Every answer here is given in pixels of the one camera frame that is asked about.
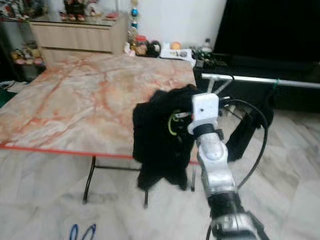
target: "marble table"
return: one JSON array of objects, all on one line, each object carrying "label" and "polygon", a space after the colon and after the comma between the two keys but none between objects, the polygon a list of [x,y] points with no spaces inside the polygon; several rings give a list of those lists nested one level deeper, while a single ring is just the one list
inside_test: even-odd
[{"label": "marble table", "polygon": [[93,156],[89,188],[96,156],[132,158],[136,104],[194,82],[185,61],[71,55],[0,109],[0,148]]}]

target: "glass tabletop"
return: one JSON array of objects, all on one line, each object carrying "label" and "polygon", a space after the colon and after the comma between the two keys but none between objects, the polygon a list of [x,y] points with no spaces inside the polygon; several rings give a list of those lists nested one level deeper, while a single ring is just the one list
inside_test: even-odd
[{"label": "glass tabletop", "polygon": [[84,25],[98,25],[98,26],[108,26],[111,27],[113,26],[116,21],[111,21],[111,20],[105,20],[105,15],[103,14],[102,16],[86,16],[85,21],[71,21],[71,20],[62,20],[60,17],[60,14],[57,13],[50,13],[46,14],[37,18],[34,18],[30,20],[30,22],[41,22],[41,23],[58,23],[58,24],[84,24]]}]

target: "red table edge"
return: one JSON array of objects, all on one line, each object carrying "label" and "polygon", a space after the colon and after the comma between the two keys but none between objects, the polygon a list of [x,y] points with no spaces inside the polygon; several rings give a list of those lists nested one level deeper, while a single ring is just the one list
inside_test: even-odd
[{"label": "red table edge", "polygon": [[[134,159],[131,155],[124,155],[124,154],[108,154],[108,153],[98,153],[98,152],[89,152],[89,151],[57,150],[57,149],[51,149],[51,148],[41,149],[41,148],[32,148],[32,147],[24,147],[24,146],[0,145],[0,149],[47,153],[47,154],[68,154],[68,155],[91,156],[91,157],[96,156],[96,157],[102,157],[102,158],[117,158],[117,159],[127,159],[127,160]],[[191,165],[199,165],[198,162],[194,161],[193,159],[190,160],[189,163]]]}]

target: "television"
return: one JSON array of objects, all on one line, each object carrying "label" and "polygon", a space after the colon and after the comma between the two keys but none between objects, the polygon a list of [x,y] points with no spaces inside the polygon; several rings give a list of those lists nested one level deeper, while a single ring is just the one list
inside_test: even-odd
[{"label": "television", "polygon": [[246,64],[320,62],[320,0],[227,0],[214,53]]}]

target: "white wall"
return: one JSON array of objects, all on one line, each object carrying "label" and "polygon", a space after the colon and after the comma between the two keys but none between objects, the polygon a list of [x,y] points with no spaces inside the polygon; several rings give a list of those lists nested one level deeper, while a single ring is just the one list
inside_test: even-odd
[{"label": "white wall", "polygon": [[[48,0],[49,11],[62,8],[62,0]],[[211,38],[214,45],[227,0],[139,0],[138,32],[149,40],[183,45],[201,45]],[[118,0],[119,9],[130,11],[131,0]],[[115,9],[115,0],[100,0],[104,8]]]}]

